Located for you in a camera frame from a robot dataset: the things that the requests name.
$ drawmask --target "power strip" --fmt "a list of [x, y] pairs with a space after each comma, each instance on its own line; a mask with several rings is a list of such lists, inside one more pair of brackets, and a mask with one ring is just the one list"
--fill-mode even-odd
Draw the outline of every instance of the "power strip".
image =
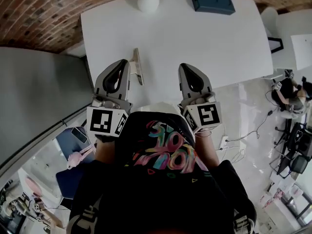
[[219, 149], [224, 149], [226, 147], [226, 144], [227, 144], [227, 140], [229, 139], [228, 136], [223, 136], [222, 139], [221, 139], [221, 142], [220, 142], [220, 145], [219, 145]]

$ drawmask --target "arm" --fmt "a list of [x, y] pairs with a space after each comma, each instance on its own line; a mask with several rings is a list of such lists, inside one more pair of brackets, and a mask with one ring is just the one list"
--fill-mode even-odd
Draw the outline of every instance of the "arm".
[[88, 164], [79, 165], [83, 170], [83, 175], [74, 196], [70, 219], [82, 214], [101, 195], [108, 195], [108, 192], [103, 190], [103, 186], [109, 188], [114, 184], [114, 161], [115, 142], [103, 143], [98, 140], [95, 160]]
[[298, 88], [297, 82], [295, 82], [294, 79], [291, 79], [291, 81], [292, 81], [292, 85], [293, 85], [295, 88]]
[[105, 164], [113, 164], [115, 161], [115, 142], [105, 142], [98, 140], [95, 160]]
[[208, 169], [217, 167], [220, 164], [210, 135], [210, 131], [195, 135], [195, 151]]
[[195, 150], [199, 158], [209, 169], [212, 177], [232, 206], [255, 223], [256, 212], [254, 205], [248, 199], [239, 176], [228, 160], [220, 164], [213, 141], [209, 135], [209, 131], [195, 135]]
[[277, 90], [276, 92], [277, 92], [278, 97], [281, 99], [281, 101], [284, 104], [289, 104], [289, 99], [285, 99], [284, 96], [282, 95], [282, 93], [279, 90]]

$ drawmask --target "white table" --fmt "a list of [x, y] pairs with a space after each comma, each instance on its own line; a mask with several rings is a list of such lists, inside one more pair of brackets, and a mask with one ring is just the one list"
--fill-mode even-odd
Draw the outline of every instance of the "white table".
[[178, 67], [199, 68], [212, 87], [271, 75], [269, 43], [253, 0], [232, 0], [230, 16], [195, 12], [191, 0], [160, 0], [153, 14], [137, 0], [115, 0], [81, 14], [93, 83], [111, 63], [130, 59], [138, 48], [144, 86], [131, 78], [128, 99], [135, 107], [181, 101]]
[[278, 15], [276, 31], [284, 49], [272, 54], [274, 68], [301, 70], [312, 67], [312, 9]]

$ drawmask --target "gray wall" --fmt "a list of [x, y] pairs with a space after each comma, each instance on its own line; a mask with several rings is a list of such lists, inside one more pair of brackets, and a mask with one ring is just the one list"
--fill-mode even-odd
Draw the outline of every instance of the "gray wall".
[[0, 47], [0, 166], [40, 133], [91, 102], [83, 61]]

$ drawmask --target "person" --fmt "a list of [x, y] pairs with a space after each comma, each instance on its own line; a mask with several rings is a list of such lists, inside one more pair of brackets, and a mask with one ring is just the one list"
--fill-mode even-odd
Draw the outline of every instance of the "person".
[[272, 91], [272, 99], [280, 106], [281, 111], [303, 112], [312, 99], [312, 83], [303, 77], [301, 86], [294, 81], [291, 72], [285, 73], [287, 77], [281, 81], [282, 87], [279, 91]]
[[194, 140], [176, 114], [131, 113], [118, 138], [97, 141], [67, 233], [252, 233], [254, 205], [211, 134]]

